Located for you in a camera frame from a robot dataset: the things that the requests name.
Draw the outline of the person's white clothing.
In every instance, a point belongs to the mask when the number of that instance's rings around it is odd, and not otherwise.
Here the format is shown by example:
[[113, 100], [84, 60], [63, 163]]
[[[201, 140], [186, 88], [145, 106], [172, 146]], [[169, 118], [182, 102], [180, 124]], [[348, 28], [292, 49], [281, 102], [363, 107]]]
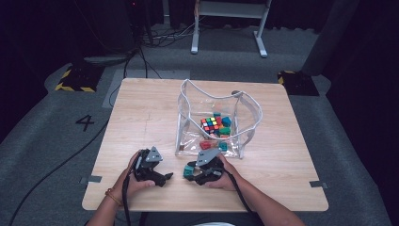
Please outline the person's white clothing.
[[234, 224], [228, 223], [228, 222], [205, 222], [205, 223], [199, 223], [199, 224], [194, 224], [190, 226], [236, 226]]

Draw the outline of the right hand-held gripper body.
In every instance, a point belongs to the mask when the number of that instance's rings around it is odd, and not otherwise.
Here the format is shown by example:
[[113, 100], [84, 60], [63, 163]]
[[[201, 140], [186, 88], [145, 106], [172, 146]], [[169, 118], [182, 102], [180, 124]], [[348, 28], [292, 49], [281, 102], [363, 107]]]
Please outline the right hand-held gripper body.
[[218, 148], [200, 151], [197, 164], [201, 169], [201, 173], [197, 176], [203, 177], [204, 184], [218, 180], [224, 170], [223, 163], [217, 158], [220, 154]]

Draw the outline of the black equipment cabinet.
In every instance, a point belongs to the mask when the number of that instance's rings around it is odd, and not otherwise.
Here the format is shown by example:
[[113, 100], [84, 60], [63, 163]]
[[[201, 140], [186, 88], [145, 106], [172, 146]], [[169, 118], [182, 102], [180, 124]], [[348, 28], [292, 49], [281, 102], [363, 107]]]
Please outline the black equipment cabinet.
[[105, 56], [97, 65], [118, 65], [135, 54], [135, 38], [124, 0], [72, 0]]

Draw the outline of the person's right hand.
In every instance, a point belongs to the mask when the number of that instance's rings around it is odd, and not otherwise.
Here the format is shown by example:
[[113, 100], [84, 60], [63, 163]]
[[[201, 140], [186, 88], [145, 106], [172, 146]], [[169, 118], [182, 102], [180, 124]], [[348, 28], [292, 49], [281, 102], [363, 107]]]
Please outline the person's right hand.
[[242, 183], [244, 178], [224, 155], [219, 154], [217, 158], [223, 163], [225, 172], [218, 180], [207, 182], [205, 186], [209, 188], [222, 188], [229, 191], [235, 191], [236, 188]]

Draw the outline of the multicoloured puzzle cube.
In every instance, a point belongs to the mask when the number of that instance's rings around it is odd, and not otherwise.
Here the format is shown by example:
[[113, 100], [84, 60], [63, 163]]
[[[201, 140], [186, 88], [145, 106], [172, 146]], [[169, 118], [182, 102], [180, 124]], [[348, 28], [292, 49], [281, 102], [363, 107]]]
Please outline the multicoloured puzzle cube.
[[209, 135], [219, 134], [218, 124], [215, 121], [215, 117], [204, 118], [200, 120], [201, 128]]

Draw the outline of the white metal desk frame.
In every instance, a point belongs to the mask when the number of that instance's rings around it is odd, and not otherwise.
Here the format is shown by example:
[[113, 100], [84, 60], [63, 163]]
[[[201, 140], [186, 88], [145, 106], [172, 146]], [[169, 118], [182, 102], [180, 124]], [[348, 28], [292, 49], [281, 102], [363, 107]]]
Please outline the white metal desk frame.
[[196, 0], [194, 6], [194, 32], [191, 45], [193, 55], [199, 52], [200, 40], [200, 16], [232, 17], [245, 19], [259, 19], [258, 29], [253, 32], [261, 57], [267, 57], [267, 51], [263, 44], [263, 29], [268, 16], [272, 0], [265, 3], [233, 3], [209, 0]]

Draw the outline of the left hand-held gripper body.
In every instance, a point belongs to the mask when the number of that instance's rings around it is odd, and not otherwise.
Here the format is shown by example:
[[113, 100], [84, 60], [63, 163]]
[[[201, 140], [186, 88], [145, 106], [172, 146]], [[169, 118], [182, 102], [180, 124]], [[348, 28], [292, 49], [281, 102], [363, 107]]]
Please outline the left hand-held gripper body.
[[134, 175], [138, 181], [153, 181], [156, 171], [152, 171], [152, 162], [161, 162], [162, 155], [152, 146], [150, 149], [140, 150], [134, 161]]

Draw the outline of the black yellow striped floor mat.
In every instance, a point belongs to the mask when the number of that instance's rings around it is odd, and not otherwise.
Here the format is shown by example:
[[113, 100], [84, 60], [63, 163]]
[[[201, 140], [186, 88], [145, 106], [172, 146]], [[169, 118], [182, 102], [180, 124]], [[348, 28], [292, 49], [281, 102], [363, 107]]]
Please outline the black yellow striped floor mat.
[[75, 68], [70, 66], [61, 76], [55, 90], [96, 92], [103, 72], [104, 67]]
[[281, 71], [278, 73], [278, 82], [285, 87], [288, 95], [319, 95], [312, 78], [303, 72]]

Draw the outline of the clear plastic bag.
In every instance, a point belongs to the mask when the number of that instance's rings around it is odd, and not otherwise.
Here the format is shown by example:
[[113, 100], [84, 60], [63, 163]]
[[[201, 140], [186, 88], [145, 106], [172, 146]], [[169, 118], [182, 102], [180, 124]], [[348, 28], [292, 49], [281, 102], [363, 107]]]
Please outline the clear plastic bag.
[[[177, 155], [196, 155], [205, 151], [200, 147], [203, 140], [226, 142], [228, 150], [222, 152], [226, 156], [242, 158], [247, 144], [253, 139], [256, 127], [263, 118], [263, 111], [258, 102], [243, 91], [242, 95], [231, 95], [233, 90], [240, 90], [231, 85], [218, 85], [211, 93], [206, 86], [186, 79], [181, 84], [178, 97], [178, 127], [176, 135]], [[223, 88], [227, 90], [225, 96], [217, 93]], [[200, 124], [200, 120], [213, 117], [214, 112], [221, 113], [231, 119], [231, 134], [229, 138], [220, 138], [220, 134], [207, 134]]]

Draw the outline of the grey padded post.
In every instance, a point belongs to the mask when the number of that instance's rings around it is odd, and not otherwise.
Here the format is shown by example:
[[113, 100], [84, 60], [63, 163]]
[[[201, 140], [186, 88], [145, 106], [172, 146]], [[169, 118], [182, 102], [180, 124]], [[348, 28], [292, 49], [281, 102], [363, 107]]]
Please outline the grey padded post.
[[334, 0], [327, 21], [300, 70], [302, 73], [307, 76], [318, 76], [322, 73], [358, 4], [359, 0]]

